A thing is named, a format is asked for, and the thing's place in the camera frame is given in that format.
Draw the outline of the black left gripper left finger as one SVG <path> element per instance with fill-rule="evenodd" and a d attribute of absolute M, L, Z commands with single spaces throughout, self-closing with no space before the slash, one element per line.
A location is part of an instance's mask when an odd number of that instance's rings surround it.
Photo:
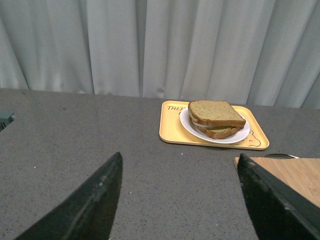
<path fill-rule="evenodd" d="M 123 158 L 116 152 L 67 199 L 17 239 L 109 239 L 120 197 L 122 177 Z"/>

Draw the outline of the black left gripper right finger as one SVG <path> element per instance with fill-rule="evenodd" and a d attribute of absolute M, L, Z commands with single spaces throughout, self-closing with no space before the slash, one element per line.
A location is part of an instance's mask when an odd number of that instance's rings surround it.
<path fill-rule="evenodd" d="M 260 240 L 318 240 L 320 209 L 245 154 L 237 164 L 241 189 Z"/>

